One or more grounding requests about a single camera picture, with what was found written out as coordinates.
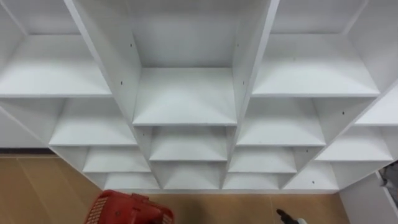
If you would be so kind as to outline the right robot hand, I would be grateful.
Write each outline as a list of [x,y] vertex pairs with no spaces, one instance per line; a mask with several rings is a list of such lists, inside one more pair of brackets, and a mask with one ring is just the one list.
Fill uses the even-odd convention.
[[283,224],[307,224],[303,218],[294,219],[284,210],[277,209],[276,212],[280,216],[280,220]]

